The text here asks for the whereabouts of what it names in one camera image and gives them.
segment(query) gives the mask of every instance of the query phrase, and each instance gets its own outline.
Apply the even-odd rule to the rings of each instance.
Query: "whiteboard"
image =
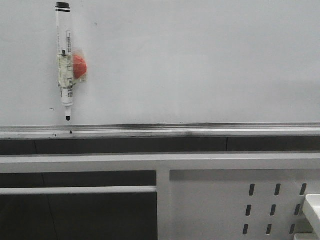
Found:
[[[0,0],[0,126],[320,122],[320,1],[70,0],[87,60],[64,117],[53,0]]]

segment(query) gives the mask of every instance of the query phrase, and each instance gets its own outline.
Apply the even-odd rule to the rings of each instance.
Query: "metal frame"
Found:
[[[315,170],[320,153],[1,156],[0,173],[156,171],[158,239],[171,239],[171,170]]]
[[[229,136],[320,136],[320,123],[160,123],[0,127],[0,140]]]

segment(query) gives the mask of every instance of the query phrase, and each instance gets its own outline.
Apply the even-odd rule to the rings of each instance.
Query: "horizontal bar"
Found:
[[[131,194],[156,192],[156,186],[0,188],[0,195]]]
[[[221,136],[320,136],[320,123],[161,123],[0,127],[0,140]]]

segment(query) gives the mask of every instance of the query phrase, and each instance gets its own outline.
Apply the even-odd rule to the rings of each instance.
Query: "perforated panel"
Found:
[[[305,194],[320,193],[320,170],[174,170],[172,239],[293,240],[312,228]]]

